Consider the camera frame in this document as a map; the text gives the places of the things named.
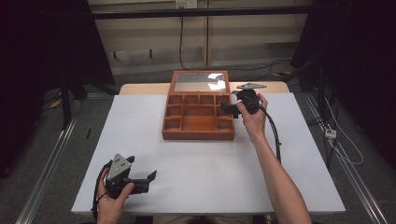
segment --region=wooden box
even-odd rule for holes
[[[175,71],[163,116],[165,140],[233,140],[233,116],[226,71]]]

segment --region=white table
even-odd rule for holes
[[[282,164],[303,194],[311,213],[345,207],[292,93],[265,94],[276,124]],[[242,119],[233,141],[164,141],[165,94],[119,95],[92,156],[72,212],[90,214],[95,179],[116,153],[135,156],[130,178],[158,170],[149,193],[132,195],[124,212],[135,215],[262,214],[274,209],[255,149]],[[274,136],[267,128],[274,147]]]

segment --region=person's left hand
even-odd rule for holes
[[[108,173],[109,168],[106,168],[101,176],[98,192],[96,198],[99,199],[102,195],[104,195],[98,204],[98,224],[106,223],[106,224],[116,224],[119,222],[122,215],[122,207],[124,206],[125,200],[129,197],[132,190],[134,189],[134,184],[130,183],[125,186],[122,190],[120,196],[117,199],[111,198],[107,193],[105,187],[105,177]]]

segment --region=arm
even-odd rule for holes
[[[262,106],[266,108],[267,101],[261,94],[259,97]],[[242,103],[238,103],[237,107],[244,119],[250,141],[256,148],[271,204],[279,223],[312,223],[300,191],[268,144],[264,131],[266,120],[264,113],[259,110],[255,115],[250,115]]]
[[[97,198],[99,200],[98,204],[98,220],[97,224],[117,224],[122,215],[122,207],[124,206],[125,200],[129,197],[129,194],[134,189],[134,184],[130,183],[122,190],[122,193],[117,199],[111,198],[107,195],[107,190],[105,188],[104,179],[108,173],[108,168],[106,168],[101,176],[99,182]]]

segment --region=person's right arm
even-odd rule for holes
[[[264,108],[267,101],[259,94]],[[303,196],[288,173],[277,160],[265,137],[266,117],[259,110],[250,115],[242,103],[237,103],[242,114],[250,141],[256,148],[271,204],[279,223],[312,223]]]

